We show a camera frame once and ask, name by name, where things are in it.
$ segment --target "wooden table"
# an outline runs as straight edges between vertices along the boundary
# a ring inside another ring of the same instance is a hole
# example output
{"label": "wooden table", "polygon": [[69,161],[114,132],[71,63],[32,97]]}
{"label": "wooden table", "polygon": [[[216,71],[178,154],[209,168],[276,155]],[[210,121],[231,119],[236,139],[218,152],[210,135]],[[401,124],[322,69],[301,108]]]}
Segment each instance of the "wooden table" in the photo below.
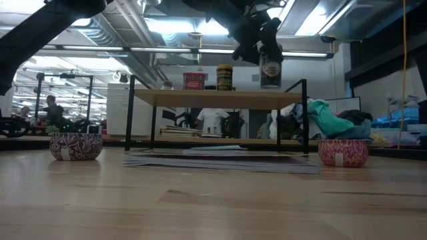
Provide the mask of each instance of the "wooden table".
{"label": "wooden table", "polygon": [[[135,79],[131,79],[129,88],[129,110],[127,113],[127,127],[125,138],[125,150],[130,150],[131,129],[133,117],[133,97],[136,96],[153,106],[151,119],[151,148],[155,142],[155,120],[157,107],[195,107],[195,108],[230,108],[230,109],[261,109],[280,110],[292,103],[302,102],[303,126],[304,126],[304,153],[309,152],[308,142],[308,114],[307,114],[307,83],[305,79],[298,81],[295,86],[302,85],[302,93],[278,93],[267,91],[188,91],[188,90],[157,90],[135,89]],[[278,151],[281,147],[281,135],[278,131],[276,144]]]}

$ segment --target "teal fabric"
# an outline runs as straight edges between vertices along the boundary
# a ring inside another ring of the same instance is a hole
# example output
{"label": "teal fabric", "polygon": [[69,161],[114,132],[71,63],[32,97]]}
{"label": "teal fabric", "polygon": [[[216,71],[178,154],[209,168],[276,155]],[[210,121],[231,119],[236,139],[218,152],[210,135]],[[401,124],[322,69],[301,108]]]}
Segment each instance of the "teal fabric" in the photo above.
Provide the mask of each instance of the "teal fabric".
{"label": "teal fabric", "polygon": [[311,111],[311,117],[326,136],[343,133],[354,128],[354,124],[351,121],[335,116],[329,110],[329,103],[323,100],[313,101],[308,107]]}

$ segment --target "black shirt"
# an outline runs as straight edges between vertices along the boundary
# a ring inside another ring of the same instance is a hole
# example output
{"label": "black shirt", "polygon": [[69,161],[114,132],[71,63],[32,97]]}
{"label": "black shirt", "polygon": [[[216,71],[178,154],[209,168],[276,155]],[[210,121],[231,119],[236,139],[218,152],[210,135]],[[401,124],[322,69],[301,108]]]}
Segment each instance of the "black shirt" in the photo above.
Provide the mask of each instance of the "black shirt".
{"label": "black shirt", "polygon": [[52,104],[44,108],[43,111],[47,112],[47,120],[49,120],[49,122],[52,124],[56,124],[62,119],[64,108],[56,104]]}

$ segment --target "ceiling light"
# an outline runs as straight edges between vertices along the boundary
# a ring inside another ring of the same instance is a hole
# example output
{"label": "ceiling light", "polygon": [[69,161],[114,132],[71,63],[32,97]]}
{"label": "ceiling light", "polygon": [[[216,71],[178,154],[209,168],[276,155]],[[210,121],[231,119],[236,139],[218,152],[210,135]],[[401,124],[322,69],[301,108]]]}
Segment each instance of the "ceiling light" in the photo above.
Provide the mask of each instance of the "ceiling light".
{"label": "ceiling light", "polygon": [[327,57],[327,53],[282,52],[284,57]]}
{"label": "ceiling light", "polygon": [[326,24],[328,18],[323,7],[317,6],[302,23],[295,36],[312,36]]}
{"label": "ceiling light", "polygon": [[167,48],[167,47],[131,47],[131,51],[148,53],[191,53],[191,49]]}
{"label": "ceiling light", "polygon": [[200,23],[195,30],[203,35],[228,35],[228,30],[222,27],[217,21],[211,20],[209,23],[205,21]]}
{"label": "ceiling light", "polygon": [[330,27],[332,27],[353,5],[357,3],[357,0],[349,2],[326,26],[319,31],[319,34],[324,34]]}
{"label": "ceiling light", "polygon": [[32,103],[27,102],[27,101],[23,101],[23,102],[21,102],[21,104],[25,105],[25,106],[32,106],[33,105]]}
{"label": "ceiling light", "polygon": [[56,49],[56,46],[54,46],[54,45],[46,45],[46,46],[42,47],[42,49],[53,50],[53,49]]}
{"label": "ceiling light", "polygon": [[127,66],[121,64],[112,57],[108,59],[91,57],[67,57],[66,60],[82,69],[90,69],[91,71],[100,69],[109,71],[129,70]]}
{"label": "ceiling light", "polygon": [[282,26],[283,22],[285,21],[286,17],[288,16],[289,12],[291,11],[291,8],[294,6],[295,0],[289,0],[288,3],[286,3],[285,7],[274,7],[267,10],[268,15],[271,19],[274,17],[277,17],[282,23],[280,24],[279,28]]}
{"label": "ceiling light", "polygon": [[91,24],[92,20],[91,19],[79,19],[77,21],[75,21],[73,24],[71,24],[71,26],[73,27],[87,27]]}
{"label": "ceiling light", "polygon": [[[13,96],[14,99],[37,99],[35,96]],[[57,97],[58,101],[87,101],[86,97]],[[107,103],[107,99],[91,99],[96,103]]]}
{"label": "ceiling light", "polygon": [[28,13],[33,14],[44,6],[43,1],[34,1],[34,0],[8,0],[1,1],[0,6],[2,12],[12,12],[12,13]]}
{"label": "ceiling light", "polygon": [[233,54],[234,50],[230,50],[230,49],[199,49],[199,53]]}
{"label": "ceiling light", "polygon": [[194,31],[193,25],[189,21],[165,21],[145,19],[150,31],[160,34],[190,33]]}
{"label": "ceiling light", "polygon": [[64,50],[76,51],[123,51],[123,47],[99,47],[99,46],[63,46]]}

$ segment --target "table leg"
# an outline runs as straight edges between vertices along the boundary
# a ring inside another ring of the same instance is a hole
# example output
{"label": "table leg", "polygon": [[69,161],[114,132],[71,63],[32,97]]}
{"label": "table leg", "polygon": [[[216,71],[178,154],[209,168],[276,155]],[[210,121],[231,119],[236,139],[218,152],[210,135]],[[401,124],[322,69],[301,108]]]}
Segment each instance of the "table leg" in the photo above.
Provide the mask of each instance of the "table leg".
{"label": "table leg", "polygon": [[280,148],[282,146],[282,122],[280,120],[280,110],[278,109],[278,115],[276,117],[276,126],[277,126],[277,145],[278,145],[278,152],[280,152]]}
{"label": "table leg", "polygon": [[131,149],[133,98],[134,97],[135,97],[135,76],[132,75],[131,80],[130,80],[130,84],[129,84],[129,103],[127,105],[125,151],[129,151]]}
{"label": "table leg", "polygon": [[151,149],[154,149],[154,137],[155,137],[155,118],[157,115],[157,107],[153,106],[153,115],[151,118],[151,139],[150,139],[150,146]]}
{"label": "table leg", "polygon": [[309,146],[308,146],[308,133],[309,133],[309,127],[308,127],[308,104],[307,104],[307,79],[302,79],[302,126],[304,128],[303,130],[303,138],[304,138],[304,154],[309,153]]}

